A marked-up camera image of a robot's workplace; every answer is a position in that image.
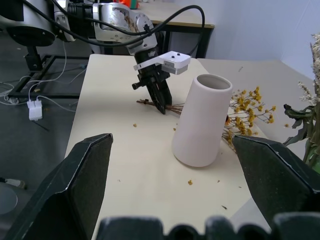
white wall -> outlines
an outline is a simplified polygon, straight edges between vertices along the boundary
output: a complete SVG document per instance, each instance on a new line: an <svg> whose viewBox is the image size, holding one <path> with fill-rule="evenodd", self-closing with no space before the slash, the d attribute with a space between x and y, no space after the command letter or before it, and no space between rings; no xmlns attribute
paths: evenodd
<svg viewBox="0 0 320 240"><path fill-rule="evenodd" d="M320 0L175 0L196 4L215 25L206 58L281 60L313 79L309 44L320 32ZM171 46L192 48L196 35L175 34Z"/></svg>

light wooden table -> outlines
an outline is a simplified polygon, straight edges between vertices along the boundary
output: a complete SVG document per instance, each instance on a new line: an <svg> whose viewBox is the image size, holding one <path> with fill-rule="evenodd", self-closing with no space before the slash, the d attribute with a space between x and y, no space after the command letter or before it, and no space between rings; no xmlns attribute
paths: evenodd
<svg viewBox="0 0 320 240"><path fill-rule="evenodd" d="M144 13L155 26L182 9L181 6L171 2L154 1L140 2L139 4L139 9L134 11ZM200 12L195 14L192 10L187 10L179 14L163 28L163 31L165 31L163 52L166 53L170 51L169 44L171 32L199 34L202 31L201 26L202 18ZM210 36L214 28L215 26L206 20L203 36L196 51L196 58L206 57Z"/></svg>
<svg viewBox="0 0 320 240"><path fill-rule="evenodd" d="M136 103L150 97L145 87L131 87L137 82L135 64L132 56L90 56L66 156L87 137L113 134L98 225L108 216L155 216L163 222L165 233L181 223L203 233L209 216L230 218L251 198L239 160L221 141L221 154L208 167L193 168L177 161L171 142L179 118ZM184 103L193 78L207 73L193 58L186 72L172 74L167 83L173 103Z"/></svg>

metal stand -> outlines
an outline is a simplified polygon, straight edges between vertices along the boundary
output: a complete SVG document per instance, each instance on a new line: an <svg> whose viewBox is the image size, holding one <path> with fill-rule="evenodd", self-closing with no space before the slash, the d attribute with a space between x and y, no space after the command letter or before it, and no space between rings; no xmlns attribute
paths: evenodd
<svg viewBox="0 0 320 240"><path fill-rule="evenodd" d="M9 98L28 98L28 92L21 92L26 84L31 80L41 80L44 75L48 72L51 65L56 59L65 59L65 56L59 55L45 55L42 59L40 58L37 48L35 46L28 47L28 54L25 56L26 64L29 68L29 73L18 84L12 89L8 94ZM67 56L67 59L76 59L76 60L88 60L87 56ZM34 89L31 89L30 98L36 98L37 96L45 96L51 99L78 99L80 93L36 93L33 92Z"/></svg>

black metal frame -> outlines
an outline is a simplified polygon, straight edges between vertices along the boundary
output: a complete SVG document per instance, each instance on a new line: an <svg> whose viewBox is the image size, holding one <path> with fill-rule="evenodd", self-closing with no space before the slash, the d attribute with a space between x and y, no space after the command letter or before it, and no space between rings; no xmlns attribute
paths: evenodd
<svg viewBox="0 0 320 240"><path fill-rule="evenodd" d="M49 68L55 62L56 59L65 59L65 56L60 55L45 55L43 58L40 58L40 56L37 53L36 47L28 47L27 49L28 55L26 55L24 58L30 70L26 76L30 77L25 77L24 79L19 81L17 85L12 89L12 91L8 94L9 98L28 98L28 92L21 91L25 87L25 85L28 84L31 78L32 80L41 80L44 77L44 75L48 72ZM88 56L67 56L66 58L74 60L89 59ZM30 98L36 98L37 96L45 96L51 99L78 99L80 96L80 93L36 93L32 91L33 89L31 89Z"/></svg>
<svg viewBox="0 0 320 240"><path fill-rule="evenodd" d="M201 38L201 41L198 45L195 58L196 59L204 59L206 57L210 36L212 31L214 30L214 27L209 28L205 27L203 30L203 35ZM200 34L202 32L202 28L200 26L179 26L179 25L165 25L162 29L162 31L165 32L165 39L163 44L163 52L167 53L169 51L170 46L170 37L171 33L191 33L191 34Z"/></svg>

vase opening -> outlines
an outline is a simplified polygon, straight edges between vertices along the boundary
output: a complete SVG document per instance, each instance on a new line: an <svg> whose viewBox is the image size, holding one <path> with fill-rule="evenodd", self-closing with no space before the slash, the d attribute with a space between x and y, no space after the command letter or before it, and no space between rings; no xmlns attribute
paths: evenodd
<svg viewBox="0 0 320 240"><path fill-rule="evenodd" d="M229 81L225 80L222 77L214 76L210 74L204 74L197 77L197 81L210 89L215 90L226 90L231 87L231 84Z"/></svg>

